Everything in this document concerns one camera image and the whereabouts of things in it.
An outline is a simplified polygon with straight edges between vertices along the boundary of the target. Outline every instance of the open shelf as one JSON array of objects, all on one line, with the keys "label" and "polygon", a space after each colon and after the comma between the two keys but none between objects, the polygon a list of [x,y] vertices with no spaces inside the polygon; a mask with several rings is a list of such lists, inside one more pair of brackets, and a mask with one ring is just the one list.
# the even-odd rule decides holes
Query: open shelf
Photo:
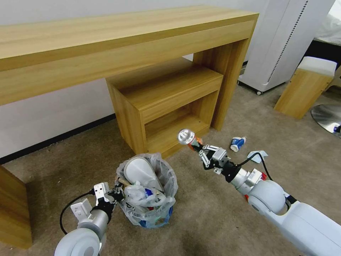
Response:
[{"label": "open shelf", "polygon": [[136,154],[181,148],[178,132],[208,132],[223,75],[179,58],[107,78],[122,137]]},{"label": "open shelf", "polygon": [[209,124],[200,120],[186,107],[179,108],[146,124],[148,153],[162,152],[163,156],[176,151],[177,135],[181,129],[189,128],[195,133],[208,130]]}]

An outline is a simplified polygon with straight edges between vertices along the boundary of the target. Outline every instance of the white appliance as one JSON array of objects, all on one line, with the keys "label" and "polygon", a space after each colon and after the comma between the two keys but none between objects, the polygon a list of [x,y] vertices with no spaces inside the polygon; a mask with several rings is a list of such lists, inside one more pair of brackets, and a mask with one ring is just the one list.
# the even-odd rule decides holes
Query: white appliance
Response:
[{"label": "white appliance", "polygon": [[239,82],[260,95],[290,80],[334,1],[270,0]]}]

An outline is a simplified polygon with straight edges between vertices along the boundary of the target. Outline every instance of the trash can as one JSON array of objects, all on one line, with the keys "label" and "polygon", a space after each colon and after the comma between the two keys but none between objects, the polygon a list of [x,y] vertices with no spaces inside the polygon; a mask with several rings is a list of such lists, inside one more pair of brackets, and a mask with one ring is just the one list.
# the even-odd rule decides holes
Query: trash can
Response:
[{"label": "trash can", "polygon": [[[178,190],[177,177],[171,166],[161,158],[160,153],[155,154],[139,154],[136,155],[145,158],[154,169],[154,172],[159,179],[164,189],[164,195],[168,198],[165,204],[157,209],[144,212],[138,207],[134,207],[125,200],[119,202],[119,205],[134,225],[142,226],[144,228],[158,228],[168,223],[173,212],[173,205],[175,204],[175,194]],[[125,178],[124,167],[129,160],[124,161],[116,170],[117,176]]]}]

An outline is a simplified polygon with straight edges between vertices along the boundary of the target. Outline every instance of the white wall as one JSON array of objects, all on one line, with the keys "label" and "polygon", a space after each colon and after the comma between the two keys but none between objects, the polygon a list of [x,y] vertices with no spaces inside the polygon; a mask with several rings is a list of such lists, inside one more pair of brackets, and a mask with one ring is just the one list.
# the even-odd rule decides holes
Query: white wall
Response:
[{"label": "white wall", "polygon": [[[269,0],[10,0],[0,25],[188,5],[263,11]],[[0,106],[0,158],[113,113],[104,79]]]}]

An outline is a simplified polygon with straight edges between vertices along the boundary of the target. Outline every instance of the wooden desk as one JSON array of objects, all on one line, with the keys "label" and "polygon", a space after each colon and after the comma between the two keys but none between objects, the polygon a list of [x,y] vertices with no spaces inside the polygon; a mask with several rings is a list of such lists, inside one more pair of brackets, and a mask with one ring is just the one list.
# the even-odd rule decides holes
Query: wooden desk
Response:
[{"label": "wooden desk", "polygon": [[191,6],[1,26],[0,105],[195,53],[224,75],[211,123],[220,130],[257,17]]}]

